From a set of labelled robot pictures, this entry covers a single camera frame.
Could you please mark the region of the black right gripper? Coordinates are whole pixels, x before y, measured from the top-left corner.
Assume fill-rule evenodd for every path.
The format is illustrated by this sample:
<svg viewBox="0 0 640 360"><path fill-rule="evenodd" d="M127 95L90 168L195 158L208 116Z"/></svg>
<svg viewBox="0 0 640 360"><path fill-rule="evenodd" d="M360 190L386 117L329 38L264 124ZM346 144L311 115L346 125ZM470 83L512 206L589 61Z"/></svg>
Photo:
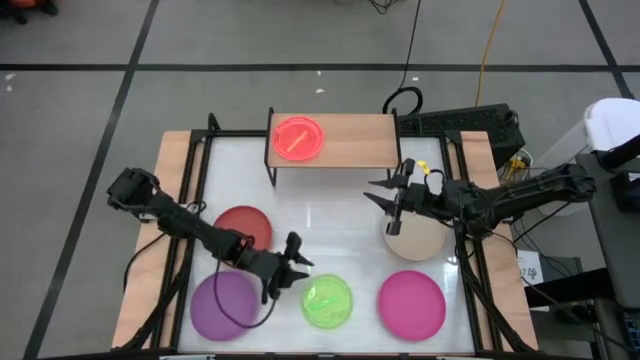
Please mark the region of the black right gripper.
<svg viewBox="0 0 640 360"><path fill-rule="evenodd" d="M428 184L425 181L422 183L410 181L415 165L415 160L407 158L387 180L370 181L371 185L396 190L397 193L393 200L388 200L372 193L364 193L365 197L373 201L391 217L386 228L387 235L400 234L403 212L432 218L440 223L445 221L443 215L436 209L437 196L430 191Z"/></svg>

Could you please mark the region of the white paper sheet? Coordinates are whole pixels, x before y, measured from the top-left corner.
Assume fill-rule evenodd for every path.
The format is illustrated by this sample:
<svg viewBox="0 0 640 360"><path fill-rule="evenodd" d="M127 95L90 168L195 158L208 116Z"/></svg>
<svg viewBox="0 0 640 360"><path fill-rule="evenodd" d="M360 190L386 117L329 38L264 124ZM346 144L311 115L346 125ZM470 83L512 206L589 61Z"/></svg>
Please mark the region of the white paper sheet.
<svg viewBox="0 0 640 360"><path fill-rule="evenodd" d="M537 285L544 282L538 252L519 249L517 251L517 260L524 286Z"/></svg>

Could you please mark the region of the black aluminium table frame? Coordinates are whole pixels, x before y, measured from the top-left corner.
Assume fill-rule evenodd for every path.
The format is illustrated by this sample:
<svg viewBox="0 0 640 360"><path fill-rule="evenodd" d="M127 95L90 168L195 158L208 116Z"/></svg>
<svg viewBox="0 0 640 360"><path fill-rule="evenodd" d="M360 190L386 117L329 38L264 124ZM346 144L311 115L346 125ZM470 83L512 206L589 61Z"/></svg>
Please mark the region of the black aluminium table frame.
<svg viewBox="0 0 640 360"><path fill-rule="evenodd" d="M449 175L460 177L463 171L469 179L481 187L498 185L494 159L486 132L447 130L429 132L425 134L402 134L400 130L401 158L429 160L431 167L449 171ZM383 270L382 266L398 268L400 265L416 265L427 272L432 278L437 278L443 290L448 291L447 321L452 323L456 309L464 310L468 315L464 287L458 281L457 268L453 263L445 263L445 259L437 262L436 258L425 262L407 262L398 257L383 245L382 217L383 213L363 192L371 186L367 179L386 177L385 169L363 168L284 168L277 172L277 181L272 185L269 181L264 164L264 150L267 130L221 130L197 129L191 131L168 131L162 138L156 174L161 181L161 187L172 196L178 195L178 175L183 175L189 157L189 146L196 145L200 140L211 138L211 151L208 160L194 160L194 168L187 169L187 180L196 181L195 173L207 167L207 174L203 174L201 185L191 183L187 186L187 197L195 195L208 196L204 200L208 203L204 218L213 221L222 212L236 205L252 205L263 211L269 218L273 229L272 250L276 245L282 245L283 235L289 231L297 231L303 237L302 250L304 256L315 263L313 274L335 273L342 276L352 286L354 296L363 293L377 292L378 283L386 278L387 272L376 273L370 280L376 280L364 286L368 279L360 272L351 276L342 275L337 265L329 264L327 256L344 254L357 255L354 265L346 266L345 271ZM533 321L520 279L519 265L516 258L511 256L514 249L507 245L506 239L511 240L511 234L506 224L500 225L496 232L504 235L501 238L492 235L483 244L484 259L487 262L487 281L490 284L492 296L498 309L527 345L538 349ZM337 245L358 245L354 252L346 252L347 248L339 248L341 252L322 252L324 248L320 240L336 240ZM178 242L176 256L169 254L169 244L154 245L148 252L144 252L139 262L131 270L129 285L121 306L112 346L124 346L133 338L136 329L143 324L143 315L150 313L152 300L158 300L161 295L143 295L144 291L160 291L160 275L164 277L165 267L173 259L176 264L187 260L184 242Z"/></svg>

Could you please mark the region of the black computer case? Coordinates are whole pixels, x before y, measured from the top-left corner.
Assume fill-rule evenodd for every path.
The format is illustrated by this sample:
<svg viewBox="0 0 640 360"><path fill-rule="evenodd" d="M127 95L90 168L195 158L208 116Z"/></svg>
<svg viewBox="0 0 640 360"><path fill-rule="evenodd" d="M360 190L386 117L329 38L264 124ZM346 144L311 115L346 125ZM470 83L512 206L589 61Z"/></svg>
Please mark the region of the black computer case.
<svg viewBox="0 0 640 360"><path fill-rule="evenodd" d="M405 115L399 122L402 134L447 130L486 132L497 169L526 145L518 114L506 103Z"/></svg>

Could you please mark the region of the magenta plate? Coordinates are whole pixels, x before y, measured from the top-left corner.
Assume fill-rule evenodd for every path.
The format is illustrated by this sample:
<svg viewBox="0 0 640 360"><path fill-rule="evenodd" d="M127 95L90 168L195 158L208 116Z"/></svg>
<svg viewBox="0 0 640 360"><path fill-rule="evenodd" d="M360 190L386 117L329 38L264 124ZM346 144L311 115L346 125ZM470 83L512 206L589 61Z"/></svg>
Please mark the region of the magenta plate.
<svg viewBox="0 0 640 360"><path fill-rule="evenodd" d="M435 336L446 319L446 300L437 283L418 271L389 276L377 296L384 327L395 337L419 342Z"/></svg>

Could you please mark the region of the neon pink translucent plate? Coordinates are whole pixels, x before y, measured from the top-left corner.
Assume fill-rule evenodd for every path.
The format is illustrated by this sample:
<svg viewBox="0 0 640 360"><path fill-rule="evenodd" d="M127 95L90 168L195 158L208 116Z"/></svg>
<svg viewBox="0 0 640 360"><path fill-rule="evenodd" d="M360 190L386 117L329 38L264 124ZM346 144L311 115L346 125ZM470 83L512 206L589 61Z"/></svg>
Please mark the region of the neon pink translucent plate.
<svg viewBox="0 0 640 360"><path fill-rule="evenodd" d="M288 161L307 161L320 153L324 145L324 130L309 117L286 118L274 131L275 151Z"/></svg>

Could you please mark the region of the white plastic object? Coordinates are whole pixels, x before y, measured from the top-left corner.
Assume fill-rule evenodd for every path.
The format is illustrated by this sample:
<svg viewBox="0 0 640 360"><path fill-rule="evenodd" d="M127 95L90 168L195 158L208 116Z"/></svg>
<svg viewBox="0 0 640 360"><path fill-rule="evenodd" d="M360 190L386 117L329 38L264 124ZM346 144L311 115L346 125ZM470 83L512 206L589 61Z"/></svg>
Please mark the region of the white plastic object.
<svg viewBox="0 0 640 360"><path fill-rule="evenodd" d="M584 114L588 142L606 151L640 135L640 101L606 98L590 105Z"/></svg>

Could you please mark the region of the green translucent plate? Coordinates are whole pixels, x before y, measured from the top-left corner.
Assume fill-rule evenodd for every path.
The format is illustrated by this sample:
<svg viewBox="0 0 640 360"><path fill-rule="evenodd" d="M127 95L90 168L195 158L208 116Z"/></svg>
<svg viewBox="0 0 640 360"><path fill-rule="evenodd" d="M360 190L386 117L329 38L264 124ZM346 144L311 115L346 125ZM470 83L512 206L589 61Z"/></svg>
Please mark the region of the green translucent plate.
<svg viewBox="0 0 640 360"><path fill-rule="evenodd" d="M333 274L312 278L301 298L304 318L312 326L326 330L345 324L351 317L353 306L350 286Z"/></svg>

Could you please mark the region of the grey side desk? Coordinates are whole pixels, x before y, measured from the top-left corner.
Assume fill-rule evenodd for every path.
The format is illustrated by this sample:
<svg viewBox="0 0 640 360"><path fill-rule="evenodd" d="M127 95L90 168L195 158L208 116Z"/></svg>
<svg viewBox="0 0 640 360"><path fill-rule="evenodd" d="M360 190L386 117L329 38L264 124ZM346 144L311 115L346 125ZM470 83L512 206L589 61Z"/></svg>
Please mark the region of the grey side desk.
<svg viewBox="0 0 640 360"><path fill-rule="evenodd" d="M579 154L576 162L596 181L589 208L615 297L624 308L640 309L640 213L618 209L610 182L617 172L640 174L640 159L612 171L602 169L595 154Z"/></svg>

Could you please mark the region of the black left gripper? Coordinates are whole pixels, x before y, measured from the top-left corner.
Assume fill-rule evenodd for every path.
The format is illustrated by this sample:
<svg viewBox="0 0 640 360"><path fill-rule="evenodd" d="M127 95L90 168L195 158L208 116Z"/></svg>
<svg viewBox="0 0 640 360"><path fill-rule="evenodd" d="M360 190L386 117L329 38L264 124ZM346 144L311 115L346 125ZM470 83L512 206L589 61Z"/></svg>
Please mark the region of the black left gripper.
<svg viewBox="0 0 640 360"><path fill-rule="evenodd" d="M290 262L313 266L314 263L300 254L302 239L295 232L290 232L286 239L283 253L256 250L254 238L237 232L239 236L238 258L234 260L237 269L257 276L262 284L261 303L278 300L282 289L290 288L295 281L309 277L308 273L295 271Z"/></svg>

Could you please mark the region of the wooden shelf with black legs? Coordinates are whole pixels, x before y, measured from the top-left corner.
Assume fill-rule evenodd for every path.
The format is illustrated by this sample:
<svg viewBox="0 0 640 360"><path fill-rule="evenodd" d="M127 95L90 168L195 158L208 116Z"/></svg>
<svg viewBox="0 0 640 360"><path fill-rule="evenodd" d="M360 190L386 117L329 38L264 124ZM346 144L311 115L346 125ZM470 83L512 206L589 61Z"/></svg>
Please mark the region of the wooden shelf with black legs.
<svg viewBox="0 0 640 360"><path fill-rule="evenodd" d="M324 130L324 145L307 161L288 161L274 147L274 131L286 118L309 117ZM276 184L277 172L284 168L395 168L401 162L399 121L390 114L300 114L268 112L264 164L269 181Z"/></svg>

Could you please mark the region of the black chair base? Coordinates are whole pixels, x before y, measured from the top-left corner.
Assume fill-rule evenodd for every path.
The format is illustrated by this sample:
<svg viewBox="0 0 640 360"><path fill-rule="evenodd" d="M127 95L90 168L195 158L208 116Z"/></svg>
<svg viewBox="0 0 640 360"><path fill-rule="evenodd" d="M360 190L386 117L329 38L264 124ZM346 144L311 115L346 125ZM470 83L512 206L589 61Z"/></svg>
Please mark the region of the black chair base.
<svg viewBox="0 0 640 360"><path fill-rule="evenodd" d="M0 19L12 19L24 25L28 22L25 11L33 9L51 16L59 13L57 5L52 0L0 0Z"/></svg>

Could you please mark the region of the purple plate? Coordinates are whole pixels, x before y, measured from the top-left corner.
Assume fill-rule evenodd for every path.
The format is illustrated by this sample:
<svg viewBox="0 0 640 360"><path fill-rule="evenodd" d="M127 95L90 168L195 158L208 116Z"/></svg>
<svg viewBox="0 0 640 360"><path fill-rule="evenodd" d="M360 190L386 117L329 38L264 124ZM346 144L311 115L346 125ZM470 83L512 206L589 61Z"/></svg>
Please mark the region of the purple plate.
<svg viewBox="0 0 640 360"><path fill-rule="evenodd" d="M228 341L246 332L229 320L221 309L244 325L256 320L259 295L247 276L236 271L221 271L217 275L217 291L214 291L213 275L196 287L190 304L190 318L199 335L212 341Z"/></svg>

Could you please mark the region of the orange plate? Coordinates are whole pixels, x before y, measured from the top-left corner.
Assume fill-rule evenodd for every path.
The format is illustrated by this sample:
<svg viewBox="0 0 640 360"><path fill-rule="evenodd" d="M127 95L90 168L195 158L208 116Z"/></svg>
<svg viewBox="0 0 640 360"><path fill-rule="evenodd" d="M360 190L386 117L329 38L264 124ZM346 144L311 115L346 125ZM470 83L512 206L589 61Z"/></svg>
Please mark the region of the orange plate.
<svg viewBox="0 0 640 360"><path fill-rule="evenodd" d="M270 250L273 242L273 229L268 217L252 206L235 206L225 210L213 223L214 227L231 229L250 235L255 239L256 250Z"/></svg>

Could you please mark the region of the beige plate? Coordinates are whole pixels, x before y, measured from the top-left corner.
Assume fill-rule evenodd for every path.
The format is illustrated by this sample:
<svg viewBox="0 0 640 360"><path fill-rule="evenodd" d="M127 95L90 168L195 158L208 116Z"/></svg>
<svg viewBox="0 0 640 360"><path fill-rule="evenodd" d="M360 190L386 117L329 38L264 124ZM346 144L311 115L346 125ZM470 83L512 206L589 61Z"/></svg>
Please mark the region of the beige plate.
<svg viewBox="0 0 640 360"><path fill-rule="evenodd" d="M448 235L448 228L435 219L403 212L398 235L388 235L392 218L382 221L382 236L387 246L398 256L411 261L428 260L440 253Z"/></svg>

